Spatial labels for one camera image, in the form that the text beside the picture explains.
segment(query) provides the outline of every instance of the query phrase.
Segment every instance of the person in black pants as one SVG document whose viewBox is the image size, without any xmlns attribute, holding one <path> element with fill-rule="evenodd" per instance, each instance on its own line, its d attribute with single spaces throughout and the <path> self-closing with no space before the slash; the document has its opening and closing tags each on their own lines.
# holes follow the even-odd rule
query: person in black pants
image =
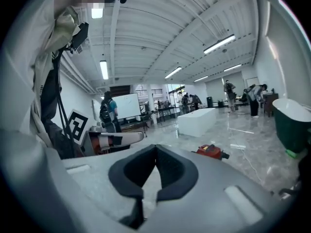
<svg viewBox="0 0 311 233">
<path fill-rule="evenodd" d="M 190 95 L 192 98 L 192 103 L 194 103 L 194 108 L 197 111 L 199 109 L 199 104 L 202 104 L 201 100 L 197 95 Z"/>
<path fill-rule="evenodd" d="M 261 92 L 267 90 L 267 85 L 261 84 L 252 88 L 249 92 L 249 105 L 251 107 L 252 118 L 258 118 L 259 101 L 261 100 Z"/>
<path fill-rule="evenodd" d="M 122 130 L 121 130 L 120 123 L 118 121 L 118 107 L 117 107 L 116 102 L 113 101 L 110 91 L 105 92 L 104 100 L 102 101 L 102 105 L 103 104 L 106 104 L 108 106 L 108 112 L 110 114 L 111 121 L 115 125 L 116 132 L 121 133 Z"/>
</svg>

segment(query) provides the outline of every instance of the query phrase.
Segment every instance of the gray plastic surface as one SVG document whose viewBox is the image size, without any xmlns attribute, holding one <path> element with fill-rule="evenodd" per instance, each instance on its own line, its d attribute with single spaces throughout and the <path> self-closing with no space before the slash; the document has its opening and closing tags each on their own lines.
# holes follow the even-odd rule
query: gray plastic surface
<svg viewBox="0 0 311 233">
<path fill-rule="evenodd" d="M 72 228 L 87 233 L 135 232 L 117 222 L 131 213 L 134 200 L 119 195 L 107 173 L 114 162 L 140 148 L 61 161 L 55 150 L 43 149 L 35 139 L 19 133 L 0 131 L 0 142 L 5 178 L 35 220 L 45 219 L 44 227 L 53 225 L 55 232 L 73 232 Z M 199 179 L 182 199 L 159 202 L 139 232 L 223 233 L 245 229 L 246 220 L 224 192 L 233 185 L 263 215 L 277 205 L 269 192 L 226 163 L 167 148 L 194 162 Z M 69 175 L 66 168 L 73 173 Z"/>
</svg>

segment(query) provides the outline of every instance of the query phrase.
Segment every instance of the table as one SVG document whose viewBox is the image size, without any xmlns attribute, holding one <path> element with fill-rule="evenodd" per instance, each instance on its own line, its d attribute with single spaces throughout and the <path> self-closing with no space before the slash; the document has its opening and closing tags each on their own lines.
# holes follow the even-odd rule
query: table
<svg viewBox="0 0 311 233">
<path fill-rule="evenodd" d="M 162 112 L 163 120 L 165 121 L 164 111 L 170 111 L 170 116 L 172 118 L 172 114 L 171 114 L 171 110 L 172 109 L 175 109 L 175 107 L 167 107 L 167 108 L 160 108 L 160 109 L 158 109 L 159 116 L 160 116 L 160 121 L 161 121 L 161 113 L 160 112 Z"/>
<path fill-rule="evenodd" d="M 268 117 L 273 113 L 273 101 L 278 99 L 278 93 L 263 94 L 263 115 L 267 112 Z"/>
<path fill-rule="evenodd" d="M 200 109 L 178 117 L 181 134 L 200 137 L 216 122 L 216 109 Z"/>
</svg>

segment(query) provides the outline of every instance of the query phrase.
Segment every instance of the trash can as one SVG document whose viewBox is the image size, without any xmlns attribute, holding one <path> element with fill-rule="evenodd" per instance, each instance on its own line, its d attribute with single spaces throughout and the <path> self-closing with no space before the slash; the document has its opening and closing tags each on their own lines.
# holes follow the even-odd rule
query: trash can
<svg viewBox="0 0 311 233">
<path fill-rule="evenodd" d="M 218 101 L 218 108 L 223 108 L 224 101 Z"/>
<path fill-rule="evenodd" d="M 273 101 L 276 133 L 287 150 L 300 153 L 307 145 L 311 112 L 291 99 Z"/>
<path fill-rule="evenodd" d="M 207 107 L 213 108 L 213 98 L 212 97 L 207 98 Z"/>
</svg>

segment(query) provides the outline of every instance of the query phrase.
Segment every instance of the freestanding bathtub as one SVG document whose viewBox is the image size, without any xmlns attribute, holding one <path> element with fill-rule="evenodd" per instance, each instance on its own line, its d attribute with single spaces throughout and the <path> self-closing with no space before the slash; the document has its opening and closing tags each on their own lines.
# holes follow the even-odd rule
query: freestanding bathtub
<svg viewBox="0 0 311 233">
<path fill-rule="evenodd" d="M 301 152 L 308 140 L 311 128 L 311 112 L 291 99 L 273 101 L 276 133 L 287 150 Z"/>
</svg>

